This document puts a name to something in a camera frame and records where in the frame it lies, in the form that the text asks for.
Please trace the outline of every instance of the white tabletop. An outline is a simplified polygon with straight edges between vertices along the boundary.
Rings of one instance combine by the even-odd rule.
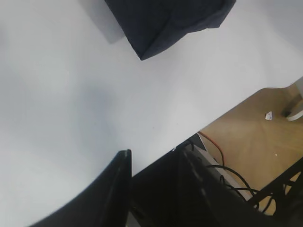
[[[239,0],[140,61],[102,0],[0,0],[0,226],[28,226],[133,150],[133,174],[303,76],[301,0]]]

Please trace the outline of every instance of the wooden floor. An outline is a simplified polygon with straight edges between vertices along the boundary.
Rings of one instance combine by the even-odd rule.
[[[222,148],[225,165],[254,189],[262,189],[303,157],[303,118],[288,122],[281,115],[298,94],[294,85],[263,89],[201,130]],[[272,121],[265,120],[269,111]],[[221,163],[218,150],[206,140],[205,145]]]

